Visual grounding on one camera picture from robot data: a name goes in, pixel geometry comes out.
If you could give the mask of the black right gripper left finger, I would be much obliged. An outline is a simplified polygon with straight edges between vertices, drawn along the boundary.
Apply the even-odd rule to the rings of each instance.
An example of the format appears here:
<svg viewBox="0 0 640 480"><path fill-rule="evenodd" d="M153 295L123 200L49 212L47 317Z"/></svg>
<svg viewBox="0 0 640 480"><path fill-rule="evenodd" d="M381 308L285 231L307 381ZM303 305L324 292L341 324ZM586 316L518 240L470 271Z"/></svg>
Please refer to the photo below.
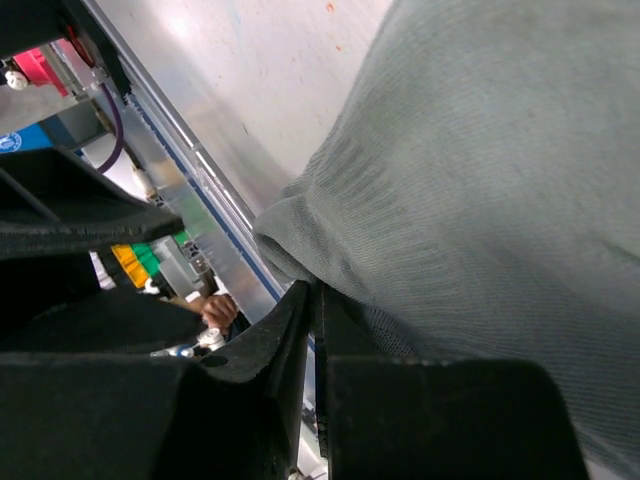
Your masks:
<svg viewBox="0 0 640 480"><path fill-rule="evenodd" d="M284 479L297 460L308 287L202 359L199 323L113 289L1 342L5 479Z"/></svg>

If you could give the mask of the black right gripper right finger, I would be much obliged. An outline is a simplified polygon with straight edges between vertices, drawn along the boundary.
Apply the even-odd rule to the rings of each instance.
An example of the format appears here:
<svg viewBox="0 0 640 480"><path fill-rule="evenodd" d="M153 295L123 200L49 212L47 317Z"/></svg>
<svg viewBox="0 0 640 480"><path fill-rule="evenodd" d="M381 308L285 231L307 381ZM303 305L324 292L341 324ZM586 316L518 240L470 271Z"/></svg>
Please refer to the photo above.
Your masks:
<svg viewBox="0 0 640 480"><path fill-rule="evenodd" d="M346 299L311 291L316 412L333 479L585 479L550 375L520 360L398 358Z"/></svg>

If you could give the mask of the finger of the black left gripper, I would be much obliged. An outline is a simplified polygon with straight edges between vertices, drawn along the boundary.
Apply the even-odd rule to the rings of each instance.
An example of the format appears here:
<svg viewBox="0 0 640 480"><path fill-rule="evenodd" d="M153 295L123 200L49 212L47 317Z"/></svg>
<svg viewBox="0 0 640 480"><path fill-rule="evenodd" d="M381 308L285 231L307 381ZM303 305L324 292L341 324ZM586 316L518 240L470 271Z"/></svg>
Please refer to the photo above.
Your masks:
<svg viewBox="0 0 640 480"><path fill-rule="evenodd" d="M183 229L79 159L52 147L1 156L1 258L84 253L146 243Z"/></svg>

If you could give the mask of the grey sock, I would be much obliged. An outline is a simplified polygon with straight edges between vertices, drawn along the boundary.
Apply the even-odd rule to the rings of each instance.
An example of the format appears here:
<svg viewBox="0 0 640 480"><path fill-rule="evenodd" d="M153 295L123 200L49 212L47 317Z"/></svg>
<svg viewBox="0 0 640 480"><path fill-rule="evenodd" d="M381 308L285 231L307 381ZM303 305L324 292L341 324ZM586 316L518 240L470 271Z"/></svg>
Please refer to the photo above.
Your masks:
<svg viewBox="0 0 640 480"><path fill-rule="evenodd" d="M637 2L393 3L253 232L389 352L542 365L585 456L638 477Z"/></svg>

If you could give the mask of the person hand in background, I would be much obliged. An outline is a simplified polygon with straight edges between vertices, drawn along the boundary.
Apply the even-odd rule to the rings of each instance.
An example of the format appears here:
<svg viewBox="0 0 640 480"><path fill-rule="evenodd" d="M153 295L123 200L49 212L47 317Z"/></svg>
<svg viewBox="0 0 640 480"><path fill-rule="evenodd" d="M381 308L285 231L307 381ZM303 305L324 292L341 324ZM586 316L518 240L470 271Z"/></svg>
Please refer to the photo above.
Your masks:
<svg viewBox="0 0 640 480"><path fill-rule="evenodd" d="M239 309L229 294L214 294L209 297L194 298L188 303L190 310L198 313L204 324L227 334L238 316Z"/></svg>

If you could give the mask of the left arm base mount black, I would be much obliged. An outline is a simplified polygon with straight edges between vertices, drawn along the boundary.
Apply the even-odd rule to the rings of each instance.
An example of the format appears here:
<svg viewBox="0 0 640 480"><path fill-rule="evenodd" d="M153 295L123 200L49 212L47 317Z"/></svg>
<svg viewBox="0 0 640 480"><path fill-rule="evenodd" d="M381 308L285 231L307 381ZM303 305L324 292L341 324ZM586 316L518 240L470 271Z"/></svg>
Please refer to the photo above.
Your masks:
<svg viewBox="0 0 640 480"><path fill-rule="evenodd" d="M52 86L65 97L71 86L45 55L60 41L89 69L111 79L122 97L131 92L119 54L82 1L3 1L1 3L1 81L24 78L36 87Z"/></svg>

